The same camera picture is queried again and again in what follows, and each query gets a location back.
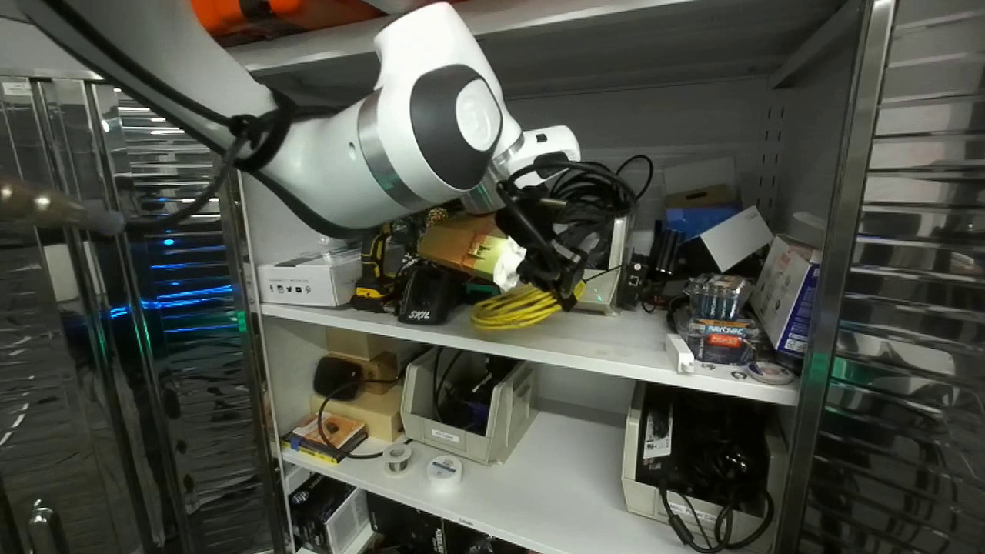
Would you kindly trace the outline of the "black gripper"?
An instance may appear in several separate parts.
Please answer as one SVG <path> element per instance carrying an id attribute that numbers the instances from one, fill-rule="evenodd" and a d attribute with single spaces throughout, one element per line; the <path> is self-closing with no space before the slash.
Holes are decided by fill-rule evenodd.
<path id="1" fill-rule="evenodd" d="M 559 240 L 557 226 L 567 202 L 545 184 L 516 189 L 514 181 L 499 181 L 497 192 L 503 196 L 497 226 L 527 251 L 519 276 L 555 297 L 563 307 L 576 307 L 589 257 Z"/>

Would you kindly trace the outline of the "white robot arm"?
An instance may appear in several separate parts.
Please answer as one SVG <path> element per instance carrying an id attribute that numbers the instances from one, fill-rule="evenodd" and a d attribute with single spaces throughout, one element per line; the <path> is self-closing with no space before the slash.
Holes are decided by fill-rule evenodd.
<path id="1" fill-rule="evenodd" d="M 524 127 L 457 6 L 375 37 L 362 98 L 316 110 L 257 81 L 190 0 L 13 0 L 42 37 L 260 180 L 309 229 L 344 237 L 516 175 Z"/>

